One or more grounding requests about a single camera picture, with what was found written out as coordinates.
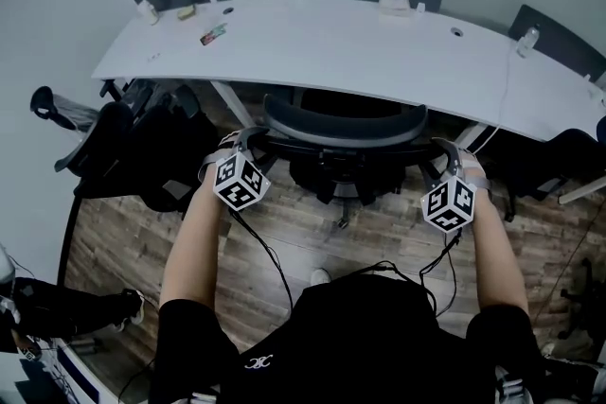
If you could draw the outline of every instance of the wooden floor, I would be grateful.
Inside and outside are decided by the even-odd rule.
[[[205,111],[222,131],[238,127],[223,101],[205,83],[192,85]],[[263,89],[242,92],[254,115],[260,115]],[[453,136],[460,120],[435,116],[431,131]],[[441,251],[441,235],[422,220],[419,199],[424,187],[420,172],[408,170],[401,194],[379,198],[370,206],[354,205],[345,230],[336,226],[339,203],[324,205],[296,186],[288,166],[278,162],[270,173],[266,198],[243,212],[244,218],[272,246],[286,273],[294,299],[308,286],[313,269],[333,277],[388,259],[402,272],[419,269]],[[570,183],[567,190],[574,188]],[[560,290],[579,285],[580,262],[589,257],[599,269],[606,265],[606,209],[598,213],[603,193],[559,206],[555,197],[544,202],[519,201],[518,216],[506,228],[526,280],[531,319],[540,345],[552,341],[568,321],[568,302]],[[505,206],[504,188],[497,185],[494,202]],[[69,254],[65,285],[95,294],[142,290],[157,302],[164,264],[179,230],[180,217],[158,214],[137,197],[84,201]],[[453,307],[439,318],[440,326],[464,336],[478,310],[471,232],[466,230],[452,258],[457,280]],[[438,308],[453,294],[453,274],[444,260],[426,278]],[[288,298],[267,254],[237,223],[223,217],[216,310],[223,330],[240,350],[259,342],[288,315]],[[147,308],[145,323],[131,326],[110,339],[110,351],[85,358],[116,394],[154,355],[157,314]],[[145,394],[145,379],[129,387],[125,402]]]

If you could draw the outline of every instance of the black pants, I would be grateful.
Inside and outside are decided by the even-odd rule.
[[[17,329],[41,339],[69,339],[119,325],[141,304],[133,292],[96,296],[30,278],[15,279],[12,299],[21,314]]]

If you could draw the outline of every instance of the desk leg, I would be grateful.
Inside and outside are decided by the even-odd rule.
[[[472,143],[477,140],[478,136],[480,136],[488,127],[489,126],[484,123],[472,122],[460,135],[458,135],[454,142],[462,149],[468,149]],[[434,163],[438,172],[443,172],[447,164],[448,157],[446,155],[442,155],[437,159],[437,162]]]
[[[472,143],[480,136],[488,125],[484,123],[470,123],[467,128],[454,141],[462,149],[468,149]]]
[[[572,190],[563,196],[558,197],[558,203],[564,205],[565,203],[569,203],[579,199],[581,197],[585,197],[586,195],[591,194],[592,192],[596,192],[596,190],[600,190],[602,187],[606,187],[606,176],[600,179],[597,179],[583,187],[579,187],[576,190]]]
[[[244,105],[238,98],[238,95],[234,92],[233,88],[227,81],[210,81],[212,85],[219,93],[219,96],[223,98],[223,101],[227,103],[227,106],[244,126],[244,128],[256,127],[257,123],[253,120],[253,117],[248,113]]]

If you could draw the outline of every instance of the white desk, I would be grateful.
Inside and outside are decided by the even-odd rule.
[[[202,46],[223,22],[227,33]],[[155,26],[134,18],[93,78],[208,79],[244,126],[253,120],[228,81],[425,104],[477,122],[457,140],[464,147],[488,125],[537,140],[570,128],[595,137],[606,115],[588,81],[537,51],[520,58],[501,34],[430,12],[386,17],[354,0],[232,0],[198,6],[184,22],[175,11]]]

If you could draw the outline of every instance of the person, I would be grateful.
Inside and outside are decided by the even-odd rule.
[[[29,358],[39,358],[40,347],[30,337],[71,340],[106,326],[121,331],[127,323],[143,321],[144,304],[137,290],[96,296],[15,277],[14,266],[0,246],[0,352],[19,349]]]
[[[475,165],[466,175],[485,177]],[[516,387],[543,400],[524,279],[486,189],[472,223],[480,312],[466,339],[439,328],[421,285],[353,274],[305,289],[290,319],[240,355],[214,313],[215,173],[208,166],[165,268],[150,404],[495,402]]]

